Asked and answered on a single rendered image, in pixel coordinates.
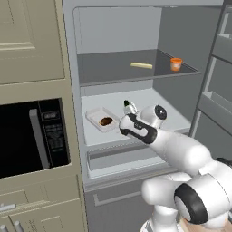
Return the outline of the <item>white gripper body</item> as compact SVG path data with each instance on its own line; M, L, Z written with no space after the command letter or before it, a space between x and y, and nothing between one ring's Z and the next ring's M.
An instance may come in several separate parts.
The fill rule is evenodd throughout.
M130 105L124 107L125 114L129 114L129 113L136 114L137 112L138 112L138 110L133 102L130 102Z

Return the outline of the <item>white tupperware with brown food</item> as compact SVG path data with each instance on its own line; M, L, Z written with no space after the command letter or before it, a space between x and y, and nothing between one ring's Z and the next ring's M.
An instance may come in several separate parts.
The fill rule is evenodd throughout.
M119 117L104 107L87 111L85 117L102 133L117 130L119 128Z

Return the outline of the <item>dark grey fridge shelf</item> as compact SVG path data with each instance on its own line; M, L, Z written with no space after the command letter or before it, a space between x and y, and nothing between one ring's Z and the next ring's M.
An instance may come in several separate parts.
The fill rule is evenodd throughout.
M78 54L79 82L81 86L89 86L199 74L187 63L183 63L178 72L173 72L170 69L171 58L159 49ZM153 68L131 67L131 63L149 63Z

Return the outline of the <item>white fridge shelf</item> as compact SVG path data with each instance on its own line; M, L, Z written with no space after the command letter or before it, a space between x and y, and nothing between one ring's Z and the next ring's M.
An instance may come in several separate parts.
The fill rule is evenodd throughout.
M162 124L162 129L186 133L189 131L190 122L176 110L168 101L153 89L116 92L82 97L82 115L89 110L104 107L121 118L124 115L123 101L133 102L139 111L147 106L160 105L168 114ZM100 132L86 118L83 118L84 137L87 146L100 145L121 140L129 141L130 138L120 134L118 130L107 133Z

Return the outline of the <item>grey fridge crisper drawer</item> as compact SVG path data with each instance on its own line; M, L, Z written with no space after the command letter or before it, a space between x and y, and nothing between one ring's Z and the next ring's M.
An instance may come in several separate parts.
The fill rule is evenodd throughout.
M90 179L101 179L128 171L169 168L167 162L141 143L88 151L87 158Z

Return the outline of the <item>grey fridge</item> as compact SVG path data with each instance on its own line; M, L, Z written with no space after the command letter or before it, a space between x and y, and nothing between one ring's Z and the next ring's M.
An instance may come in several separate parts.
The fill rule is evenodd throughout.
M172 171L128 171L90 179L87 152L141 143L121 140L87 146L82 97L153 89L178 110L190 127L223 0L64 0L63 10L72 76L72 94L84 192L88 187L128 179L145 179ZM199 74L81 86L78 54L155 50L180 58Z

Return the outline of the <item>grey fridge door bin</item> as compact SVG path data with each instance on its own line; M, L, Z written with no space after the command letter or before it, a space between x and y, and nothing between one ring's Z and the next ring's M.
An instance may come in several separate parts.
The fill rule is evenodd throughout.
M203 92L198 109L232 135L232 102L215 92Z
M219 34L217 36L213 54L232 63L232 34Z

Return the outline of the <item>grey fridge door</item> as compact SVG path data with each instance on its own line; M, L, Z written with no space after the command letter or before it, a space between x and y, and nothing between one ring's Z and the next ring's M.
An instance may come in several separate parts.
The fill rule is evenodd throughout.
M203 92L215 92L232 102L232 63L213 54L219 34L232 34L232 0L224 0L222 6L189 135L206 145L213 158L232 160L232 135L198 109Z

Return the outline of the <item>beige cupboard door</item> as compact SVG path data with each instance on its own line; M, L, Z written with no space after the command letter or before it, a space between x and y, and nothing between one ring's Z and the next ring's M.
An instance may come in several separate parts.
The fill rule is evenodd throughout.
M79 199L28 209L10 218L18 221L24 232L85 232Z
M64 77L62 0L0 0L0 84Z

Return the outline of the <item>beige lower cupboard door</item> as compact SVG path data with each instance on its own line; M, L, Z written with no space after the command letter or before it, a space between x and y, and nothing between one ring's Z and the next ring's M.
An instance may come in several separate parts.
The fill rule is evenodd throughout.
M18 221L24 232L85 232L79 199L28 209L10 218Z

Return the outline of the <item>yellow cheese stick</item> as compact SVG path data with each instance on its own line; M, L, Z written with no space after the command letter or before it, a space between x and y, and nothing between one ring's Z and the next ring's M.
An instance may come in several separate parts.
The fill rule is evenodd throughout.
M144 69L152 69L153 65L149 63L130 63L131 67L139 67Z

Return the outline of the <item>orange cup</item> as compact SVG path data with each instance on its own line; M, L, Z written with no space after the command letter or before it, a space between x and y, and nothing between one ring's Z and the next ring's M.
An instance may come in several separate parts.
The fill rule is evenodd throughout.
M180 58L171 58L170 59L170 69L173 72L177 72L180 70L182 63L183 63L183 61Z

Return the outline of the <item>grey freezer drawer front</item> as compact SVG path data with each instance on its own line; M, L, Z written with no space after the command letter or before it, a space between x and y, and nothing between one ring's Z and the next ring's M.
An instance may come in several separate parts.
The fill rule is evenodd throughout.
M93 194L97 194L99 200L105 200L134 193L141 191L142 183L148 179L152 178L128 179L88 187L84 196L89 232L140 232L153 213L153 206L148 205L141 195L95 207Z

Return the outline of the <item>black microwave oven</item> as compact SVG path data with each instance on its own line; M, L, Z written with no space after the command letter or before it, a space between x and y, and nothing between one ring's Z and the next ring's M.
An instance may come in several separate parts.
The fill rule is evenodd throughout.
M0 178L43 170L29 111L37 109L50 168L71 162L60 98L0 105Z

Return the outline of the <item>beige drawer front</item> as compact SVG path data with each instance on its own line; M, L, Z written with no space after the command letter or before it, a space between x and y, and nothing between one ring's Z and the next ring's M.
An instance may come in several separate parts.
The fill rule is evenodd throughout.
M70 176L21 188L0 190L0 206L15 203L15 208L19 208L36 203L65 201L79 196L78 180L75 176Z

